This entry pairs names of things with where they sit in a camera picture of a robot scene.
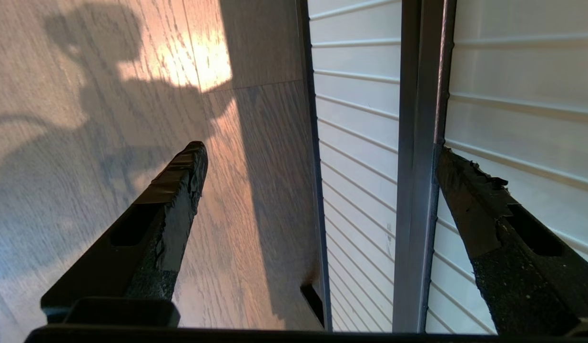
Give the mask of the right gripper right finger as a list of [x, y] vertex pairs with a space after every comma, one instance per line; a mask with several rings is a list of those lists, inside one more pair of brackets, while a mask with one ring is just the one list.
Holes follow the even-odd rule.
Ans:
[[436, 176], [498, 334], [588, 336], [586, 259], [477, 163], [443, 147]]

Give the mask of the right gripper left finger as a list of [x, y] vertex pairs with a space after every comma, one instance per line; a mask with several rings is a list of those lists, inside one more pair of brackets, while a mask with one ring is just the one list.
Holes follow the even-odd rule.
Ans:
[[49, 324], [83, 298], [171, 301], [208, 170], [201, 141], [190, 142], [42, 296]]

